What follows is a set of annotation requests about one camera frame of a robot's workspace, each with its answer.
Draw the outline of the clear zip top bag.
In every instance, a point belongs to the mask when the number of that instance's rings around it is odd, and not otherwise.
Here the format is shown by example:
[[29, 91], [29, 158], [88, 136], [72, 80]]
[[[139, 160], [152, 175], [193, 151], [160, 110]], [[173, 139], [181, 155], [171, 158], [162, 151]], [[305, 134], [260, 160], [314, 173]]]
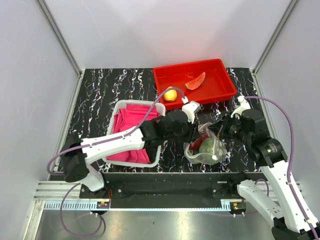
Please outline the clear zip top bag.
[[225, 144], [210, 130], [213, 124], [200, 124], [200, 137], [192, 143], [184, 143], [184, 156], [191, 164], [215, 165], [222, 162], [227, 150]]

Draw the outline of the yellow fake fruit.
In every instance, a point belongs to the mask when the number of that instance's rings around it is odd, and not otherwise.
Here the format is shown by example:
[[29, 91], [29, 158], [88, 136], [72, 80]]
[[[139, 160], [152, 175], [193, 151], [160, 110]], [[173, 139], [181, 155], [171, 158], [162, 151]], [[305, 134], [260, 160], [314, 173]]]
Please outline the yellow fake fruit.
[[164, 100], [169, 103], [175, 102], [178, 96], [177, 91], [172, 86], [167, 89], [168, 91], [163, 95]]

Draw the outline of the red fake food piece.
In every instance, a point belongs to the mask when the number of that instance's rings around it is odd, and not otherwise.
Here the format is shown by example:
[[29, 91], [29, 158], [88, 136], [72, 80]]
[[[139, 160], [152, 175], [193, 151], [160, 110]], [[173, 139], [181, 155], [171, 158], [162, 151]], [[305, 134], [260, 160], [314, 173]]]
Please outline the red fake food piece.
[[185, 83], [186, 88], [191, 91], [196, 90], [204, 82], [205, 77], [206, 77], [206, 73], [205, 72], [201, 73], [198, 77]]

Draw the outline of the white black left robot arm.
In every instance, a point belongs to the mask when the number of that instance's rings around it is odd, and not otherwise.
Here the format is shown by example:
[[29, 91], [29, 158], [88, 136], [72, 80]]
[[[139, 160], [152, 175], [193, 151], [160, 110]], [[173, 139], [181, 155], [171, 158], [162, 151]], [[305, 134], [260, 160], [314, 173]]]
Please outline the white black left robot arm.
[[65, 144], [60, 157], [63, 179], [67, 183], [79, 182], [95, 197], [103, 198], [108, 186], [102, 174], [92, 167], [93, 162], [126, 151], [153, 150], [169, 139], [190, 142], [196, 127], [195, 118], [196, 113], [191, 110], [176, 109], [101, 140], [77, 139], [75, 143]]

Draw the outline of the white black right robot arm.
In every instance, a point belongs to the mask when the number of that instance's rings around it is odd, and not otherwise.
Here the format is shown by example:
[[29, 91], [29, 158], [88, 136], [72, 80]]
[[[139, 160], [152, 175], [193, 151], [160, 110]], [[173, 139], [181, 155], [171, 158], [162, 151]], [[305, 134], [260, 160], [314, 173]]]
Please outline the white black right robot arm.
[[228, 195], [244, 198], [269, 223], [276, 240], [318, 240], [320, 222], [310, 212], [299, 188], [287, 172], [289, 161], [281, 143], [270, 136], [266, 119], [256, 109], [246, 109], [231, 117], [227, 113], [213, 125], [218, 137], [244, 144], [247, 155], [260, 168], [277, 202], [272, 201], [244, 173], [227, 185]]

